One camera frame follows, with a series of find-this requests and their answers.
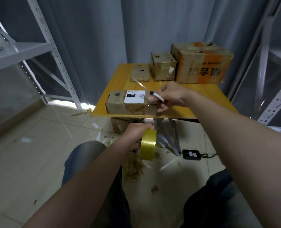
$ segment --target forearm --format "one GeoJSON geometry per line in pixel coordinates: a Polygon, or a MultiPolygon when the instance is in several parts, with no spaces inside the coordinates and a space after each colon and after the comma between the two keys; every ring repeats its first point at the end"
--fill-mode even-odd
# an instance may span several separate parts
{"type": "Polygon", "coordinates": [[[124,161],[127,147],[115,142],[61,187],[24,227],[90,227],[124,161]]]}
{"type": "Polygon", "coordinates": [[[266,227],[281,223],[281,134],[189,91],[196,115],[242,194],[266,227]]]}

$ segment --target roll of packing tape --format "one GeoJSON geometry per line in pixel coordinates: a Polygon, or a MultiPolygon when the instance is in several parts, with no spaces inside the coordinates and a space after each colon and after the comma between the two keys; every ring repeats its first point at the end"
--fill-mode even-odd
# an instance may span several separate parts
{"type": "Polygon", "coordinates": [[[148,129],[141,139],[140,158],[152,161],[154,158],[156,130],[148,129]]]}

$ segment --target yellow table top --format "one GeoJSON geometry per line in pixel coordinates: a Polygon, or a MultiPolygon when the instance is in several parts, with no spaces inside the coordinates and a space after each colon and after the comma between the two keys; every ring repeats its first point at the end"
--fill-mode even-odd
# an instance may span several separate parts
{"type": "MultiPolygon", "coordinates": [[[[105,88],[103,94],[101,95],[97,106],[95,107],[92,116],[93,117],[127,117],[127,118],[173,118],[173,119],[196,119],[196,116],[187,107],[174,106],[169,110],[161,113],[160,115],[135,115],[135,114],[108,114],[105,103],[108,99],[109,93],[116,90],[144,90],[136,82],[130,82],[130,73],[132,66],[134,64],[119,64],[115,73],[113,74],[109,84],[105,88]]],[[[150,76],[149,82],[142,82],[142,84],[152,91],[157,91],[167,81],[157,81],[155,82],[150,76]]],[[[189,89],[195,90],[200,94],[214,100],[223,107],[230,109],[234,112],[237,110],[222,93],[216,84],[181,84],[189,89]]]]}

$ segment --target tile grout line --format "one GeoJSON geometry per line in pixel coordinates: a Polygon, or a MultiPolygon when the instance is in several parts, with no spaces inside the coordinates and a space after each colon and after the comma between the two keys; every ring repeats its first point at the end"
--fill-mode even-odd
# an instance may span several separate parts
{"type": "MultiPolygon", "coordinates": [[[[203,135],[204,135],[204,142],[205,142],[205,150],[206,150],[206,153],[207,153],[206,136],[205,136],[205,130],[204,130],[204,128],[203,128],[203,135]]],[[[205,158],[205,159],[206,159],[206,162],[207,162],[208,175],[209,175],[209,177],[210,177],[208,158],[205,158]]]]}
{"type": "Polygon", "coordinates": [[[14,218],[9,217],[9,216],[7,216],[6,214],[3,214],[3,213],[1,213],[1,212],[0,212],[0,215],[1,215],[1,216],[3,216],[3,217],[5,217],[5,218],[8,218],[8,219],[12,220],[13,222],[18,223],[19,225],[24,225],[24,223],[23,223],[23,222],[19,222],[18,220],[16,220],[16,219],[14,219],[14,218]]]}
{"type": "MultiPolygon", "coordinates": [[[[52,121],[52,122],[59,122],[59,121],[54,121],[54,120],[51,120],[51,119],[46,119],[46,118],[41,118],[41,117],[39,117],[39,118],[44,119],[44,120],[48,120],[48,121],[52,121]]],[[[67,125],[70,125],[70,126],[78,126],[78,125],[73,125],[73,124],[69,124],[69,123],[66,123],[66,122],[59,122],[59,123],[67,124],[67,125]]],[[[101,132],[106,132],[106,131],[103,131],[103,130],[92,129],[92,128],[88,128],[88,127],[84,127],[84,126],[78,126],[78,127],[82,127],[82,128],[90,129],[90,130],[101,131],[101,132]]]]}

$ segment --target orange and brown cardboard box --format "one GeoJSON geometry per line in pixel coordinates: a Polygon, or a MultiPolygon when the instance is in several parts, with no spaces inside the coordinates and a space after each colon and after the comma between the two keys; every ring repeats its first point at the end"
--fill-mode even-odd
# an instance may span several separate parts
{"type": "Polygon", "coordinates": [[[151,53],[151,70],[154,81],[174,80],[176,60],[171,53],[151,53]]]}
{"type": "Polygon", "coordinates": [[[156,115],[158,104],[144,99],[143,103],[124,103],[127,90],[111,91],[105,103],[108,114],[156,115]]]}
{"type": "Polygon", "coordinates": [[[132,78],[134,78],[137,81],[149,81],[150,79],[149,64],[134,65],[130,73],[130,81],[134,82],[132,78]]]}
{"type": "Polygon", "coordinates": [[[139,118],[111,118],[114,133],[123,134],[130,123],[137,122],[139,118]]]}
{"type": "Polygon", "coordinates": [[[211,42],[172,44],[178,83],[222,83],[233,54],[211,42]]]}

